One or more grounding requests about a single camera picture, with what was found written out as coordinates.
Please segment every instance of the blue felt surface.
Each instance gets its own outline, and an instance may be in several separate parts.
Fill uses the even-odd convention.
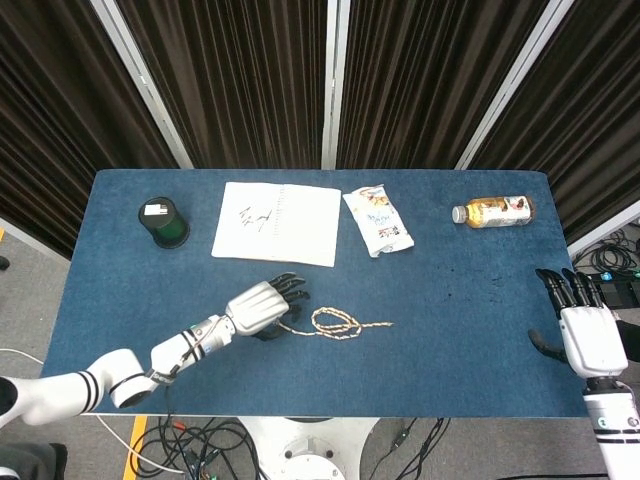
[[[335,268],[217,259],[211,246],[227,181],[297,183],[350,192],[384,183],[413,236],[410,250],[368,256],[344,201]],[[525,227],[454,225],[451,207],[473,197],[527,194]],[[153,243],[138,209],[173,199],[191,224],[176,250]],[[181,414],[283,416],[584,416],[581,382],[542,357],[527,329],[560,343],[538,267],[570,267],[546,177],[534,172],[444,170],[111,170],[100,172],[73,256],[43,375],[81,370],[99,355],[150,349],[229,299],[277,274],[308,280],[314,308],[362,322],[396,322],[349,341],[286,335],[232,344],[183,372]],[[109,400],[102,412],[116,411]],[[130,412],[162,413],[156,392]]]

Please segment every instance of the robot finger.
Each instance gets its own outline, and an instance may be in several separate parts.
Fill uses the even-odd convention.
[[[569,285],[571,285],[571,290],[573,290],[573,296],[575,297],[578,306],[588,307],[589,296],[587,295],[587,287],[583,283],[582,279],[568,268],[563,268],[562,274],[569,281]]]
[[[582,272],[578,273],[578,278],[583,283],[587,290],[587,296],[589,297],[589,305],[592,307],[602,308],[602,299],[596,289],[595,283],[587,275]]]
[[[291,305],[289,307],[289,310],[285,313],[285,315],[291,315],[293,317],[297,317],[298,315],[300,315],[301,311],[302,311],[302,307],[300,305]]]
[[[269,285],[271,285],[273,288],[277,288],[276,285],[278,285],[281,282],[285,282],[287,280],[291,280],[295,276],[296,276],[296,274],[294,272],[283,273],[282,275],[278,275],[276,278],[274,278],[273,280],[269,281]]]
[[[274,286],[273,288],[275,288],[280,295],[284,295],[285,293],[290,291],[293,287],[297,287],[298,285],[302,285],[305,282],[306,282],[306,280],[304,278],[295,277],[295,278],[292,278],[291,280],[288,280],[288,281],[285,281],[285,282],[281,282],[281,283],[277,284],[276,286]]]
[[[568,363],[567,353],[565,352],[564,348],[550,346],[538,330],[531,329],[527,333],[529,335],[529,340],[531,341],[533,346],[536,347],[536,350],[538,350],[545,357],[553,358],[554,360],[558,360],[562,363]]]
[[[536,274],[544,282],[556,315],[560,318],[560,310],[575,307],[576,301],[564,283],[562,276],[553,270],[536,269]]]
[[[305,292],[304,290],[296,290],[295,292],[285,293],[282,297],[285,302],[291,303],[299,298],[309,299],[311,298],[311,295],[309,295],[309,292]]]

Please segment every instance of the white robotic arm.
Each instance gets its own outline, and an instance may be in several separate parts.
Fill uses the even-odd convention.
[[[533,345],[555,360],[568,363],[584,378],[589,417],[611,480],[637,479],[640,472],[640,417],[633,391],[618,381],[628,366],[611,311],[602,304],[593,281],[564,269],[571,286],[552,270],[536,270],[556,311],[564,349],[549,347],[535,330]]]
[[[131,350],[120,349],[81,372],[35,380],[0,377],[0,428],[18,417],[41,425],[90,412],[105,392],[116,407],[133,406],[158,385],[170,385],[180,371],[228,345],[234,334],[256,335],[282,315],[296,314],[300,307],[292,302],[309,294],[291,290],[303,283],[295,273],[258,283],[231,300],[224,315],[211,316],[155,346],[147,372]]]

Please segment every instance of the notebook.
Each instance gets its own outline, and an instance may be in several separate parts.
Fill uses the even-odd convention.
[[[333,267],[340,196],[333,188],[228,182],[211,255]]]

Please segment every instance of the brown curtain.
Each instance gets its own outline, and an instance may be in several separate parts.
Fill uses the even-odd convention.
[[[120,0],[198,167],[319,168],[326,0]]]
[[[338,168],[453,168],[539,0],[352,0]]]
[[[640,200],[640,2],[576,2],[472,167],[546,172],[569,243]]]
[[[0,216],[69,257],[95,173],[175,167],[85,0],[0,2]]]

